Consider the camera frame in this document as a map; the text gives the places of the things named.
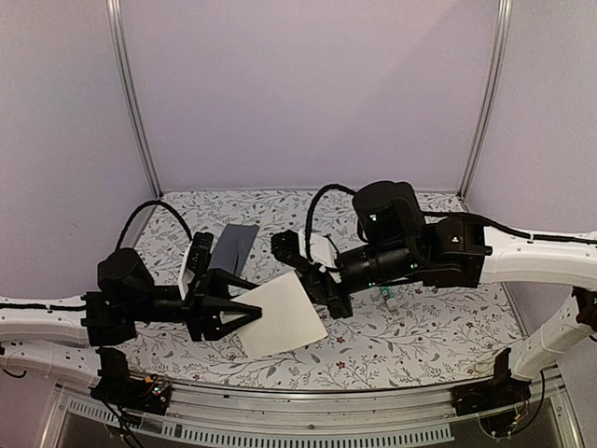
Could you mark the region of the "beige lined letter paper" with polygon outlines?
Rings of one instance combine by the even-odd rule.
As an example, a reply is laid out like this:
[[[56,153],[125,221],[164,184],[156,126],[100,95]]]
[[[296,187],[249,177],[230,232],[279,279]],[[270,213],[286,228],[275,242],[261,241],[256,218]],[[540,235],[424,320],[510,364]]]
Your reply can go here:
[[[281,354],[327,336],[326,327],[293,272],[245,292],[235,300],[262,311],[262,317],[236,331],[244,352],[252,359]]]

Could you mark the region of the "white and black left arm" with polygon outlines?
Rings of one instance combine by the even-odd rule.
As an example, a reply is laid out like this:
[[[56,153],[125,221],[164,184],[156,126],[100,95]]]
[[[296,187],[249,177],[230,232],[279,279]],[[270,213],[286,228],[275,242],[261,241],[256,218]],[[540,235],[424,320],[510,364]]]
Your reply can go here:
[[[193,342],[218,341],[262,316],[233,299],[229,287],[255,285],[209,269],[206,252],[184,260],[182,282],[155,283],[138,253],[119,249],[98,265],[98,290],[67,299],[1,300],[1,364],[26,367],[85,385],[119,405],[138,395],[164,397],[159,379],[131,376],[118,346],[135,339],[140,323],[180,324]]]

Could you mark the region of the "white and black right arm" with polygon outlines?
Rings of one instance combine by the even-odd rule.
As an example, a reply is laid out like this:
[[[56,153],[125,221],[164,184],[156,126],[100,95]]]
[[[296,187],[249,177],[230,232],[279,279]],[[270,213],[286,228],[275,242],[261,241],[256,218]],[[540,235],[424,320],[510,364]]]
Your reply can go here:
[[[543,368],[596,334],[596,235],[509,228],[467,212],[425,212],[407,182],[378,181],[350,190],[362,245],[337,252],[317,245],[311,205],[298,237],[305,287],[335,317],[349,296],[370,287],[420,283],[450,288],[508,282],[571,287],[569,298],[538,330],[499,353],[482,398],[501,407]]]

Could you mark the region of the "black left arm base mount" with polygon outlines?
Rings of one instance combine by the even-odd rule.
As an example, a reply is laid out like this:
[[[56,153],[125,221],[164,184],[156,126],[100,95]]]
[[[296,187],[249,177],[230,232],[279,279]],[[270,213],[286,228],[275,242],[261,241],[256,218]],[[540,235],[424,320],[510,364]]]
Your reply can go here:
[[[172,384],[155,375],[148,380],[102,377],[90,390],[90,396],[116,407],[165,415],[170,405]]]

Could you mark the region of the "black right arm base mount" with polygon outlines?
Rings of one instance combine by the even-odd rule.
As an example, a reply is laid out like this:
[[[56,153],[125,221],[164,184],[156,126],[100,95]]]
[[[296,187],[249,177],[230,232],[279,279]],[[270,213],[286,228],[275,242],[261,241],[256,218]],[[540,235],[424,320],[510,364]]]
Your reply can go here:
[[[523,403],[531,397],[531,381],[521,381],[512,375],[508,364],[511,352],[506,348],[495,358],[490,379],[451,389],[451,406],[458,416]]]

